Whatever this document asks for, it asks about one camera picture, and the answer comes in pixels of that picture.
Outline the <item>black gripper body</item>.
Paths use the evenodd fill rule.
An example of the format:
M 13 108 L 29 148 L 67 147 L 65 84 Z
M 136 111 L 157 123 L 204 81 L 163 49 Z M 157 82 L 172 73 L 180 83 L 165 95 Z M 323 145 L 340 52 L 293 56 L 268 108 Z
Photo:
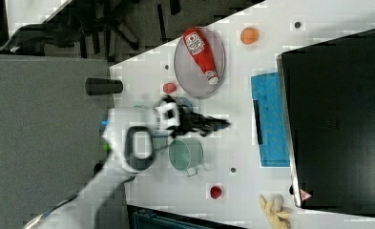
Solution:
M 189 132 L 207 136 L 213 132 L 208 118 L 204 115 L 194 113 L 185 106 L 178 110 L 180 124 L 175 129 L 175 136 L 186 135 Z

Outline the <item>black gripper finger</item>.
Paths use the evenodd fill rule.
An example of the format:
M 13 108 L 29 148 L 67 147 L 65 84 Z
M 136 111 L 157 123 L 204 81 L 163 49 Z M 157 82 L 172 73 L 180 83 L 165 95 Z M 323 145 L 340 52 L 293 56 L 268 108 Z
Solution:
M 210 129 L 215 132 L 228 128 L 231 123 L 226 119 L 213 118 L 210 120 Z

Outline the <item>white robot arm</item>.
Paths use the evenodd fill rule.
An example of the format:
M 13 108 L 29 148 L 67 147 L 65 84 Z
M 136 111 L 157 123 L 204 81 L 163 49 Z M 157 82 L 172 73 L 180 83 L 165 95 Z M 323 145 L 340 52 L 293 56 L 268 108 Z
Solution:
M 23 229 L 94 229 L 100 208 L 118 186 L 152 166 L 161 150 L 155 146 L 156 137 L 207 136 L 229 126 L 228 120 L 196 113 L 170 95 L 152 108 L 113 108 L 102 135 L 111 152 L 101 170 L 74 196 L 33 218 Z

